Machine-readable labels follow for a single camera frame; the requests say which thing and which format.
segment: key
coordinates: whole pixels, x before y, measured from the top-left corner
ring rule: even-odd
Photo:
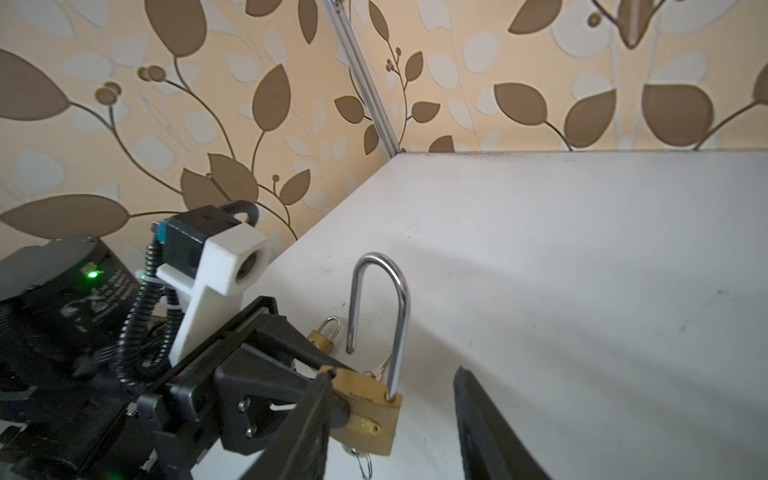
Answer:
[[[369,376],[372,379],[376,379],[377,382],[381,382],[382,378],[384,378],[384,370],[386,370],[390,360],[392,360],[392,352],[389,352],[389,355],[386,357],[386,359],[384,359],[381,365],[377,366],[373,370],[364,372],[363,375]]]

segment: brown leaf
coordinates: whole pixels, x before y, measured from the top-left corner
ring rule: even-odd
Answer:
[[[768,105],[768,64],[757,75],[755,88],[752,90],[752,98],[759,104]]]
[[[0,48],[0,118],[44,120],[68,107],[67,96],[46,74]]]
[[[710,129],[714,108],[709,96],[693,85],[645,85],[643,116],[650,131],[667,145],[685,147]]]
[[[538,90],[525,84],[493,86],[498,107],[504,115],[523,125],[541,125],[547,121],[547,101]]]
[[[259,184],[248,168],[227,155],[208,154],[210,175],[232,200],[247,200],[252,204],[259,199]]]
[[[306,43],[312,43],[317,33],[317,4],[315,0],[299,0],[299,26]]]
[[[431,101],[417,101],[411,107],[411,116],[420,124],[425,124],[432,120],[439,111],[440,104],[433,104]]]
[[[406,62],[406,80],[414,81],[422,74],[424,69],[424,55],[420,51],[411,55],[411,58]]]
[[[454,152],[453,137],[446,135],[438,138],[429,145],[429,151],[433,154],[452,154]]]
[[[200,0],[144,0],[154,33],[175,57],[187,57],[205,42],[207,24]]]
[[[85,234],[104,237],[120,230],[128,218],[118,202],[86,194],[43,198],[0,214],[10,227],[49,240]]]
[[[370,0],[368,1],[368,13],[371,16],[373,27],[383,39],[389,41],[389,26],[386,24],[384,14],[379,10],[379,7]]]
[[[376,127],[369,125],[362,136],[362,147],[366,150],[366,155],[374,151],[378,145],[379,132],[376,131]]]
[[[572,147],[586,148],[605,133],[616,111],[616,90],[582,98],[565,117],[565,138]]]
[[[276,130],[290,110],[290,83],[282,65],[270,70],[253,94],[253,119],[264,131]]]
[[[293,205],[301,200],[306,191],[310,189],[310,180],[312,180],[312,175],[309,170],[293,175],[280,189],[280,201],[285,205]]]
[[[634,50],[643,39],[654,13],[654,0],[621,0],[616,23],[621,40]]]
[[[198,175],[186,168],[181,174],[181,194],[184,195],[184,205],[187,205],[189,210],[206,205],[218,207],[231,200],[221,193],[209,177]]]
[[[526,0],[508,31],[526,35],[544,30],[558,17],[562,6],[563,0]]]
[[[252,17],[263,17],[274,12],[283,0],[247,0],[245,12]]]
[[[344,120],[351,124],[358,124],[362,121],[365,113],[362,110],[362,103],[357,97],[346,95],[333,101],[336,104],[336,110],[339,111]]]

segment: wall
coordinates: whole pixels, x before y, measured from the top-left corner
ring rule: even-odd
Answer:
[[[153,220],[225,195],[277,255],[386,161],[316,0],[144,4],[0,3],[0,257],[88,231],[139,268]]]
[[[764,0],[351,1],[407,151],[768,147]]]

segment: brass padlock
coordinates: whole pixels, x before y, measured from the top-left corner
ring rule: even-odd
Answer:
[[[336,322],[336,329],[333,330],[330,336],[323,335],[322,332],[323,329],[328,325],[330,322]],[[317,330],[313,330],[308,336],[307,339],[312,342],[314,346],[316,346],[320,352],[325,353],[326,355],[329,355],[333,351],[333,340],[336,338],[337,335],[339,335],[339,331],[341,330],[341,320],[334,316],[329,316],[325,322],[323,322],[322,325],[320,325],[320,328]]]
[[[358,452],[388,456],[395,441],[397,418],[402,395],[387,400],[387,388],[362,373],[328,365],[320,372],[331,371],[333,390],[349,405],[349,421],[340,429],[331,429],[331,438]]]

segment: brown berry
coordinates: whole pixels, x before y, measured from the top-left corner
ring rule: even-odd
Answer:
[[[165,81],[165,70],[157,65],[152,65],[148,68],[147,73],[152,81]]]
[[[104,86],[112,90],[116,95],[120,95],[123,93],[123,89],[120,88],[120,85],[113,81],[104,82]]]
[[[141,80],[151,81],[151,79],[149,78],[149,71],[147,71],[147,67],[139,67],[139,69],[136,70],[136,74],[139,76]]]
[[[111,88],[102,87],[96,90],[96,101],[102,105],[111,106],[118,101],[118,94]]]
[[[600,15],[599,13],[594,12],[592,13],[592,15],[589,15],[589,18],[587,18],[587,25],[594,28],[594,27],[597,27],[602,21],[603,21],[603,15]]]

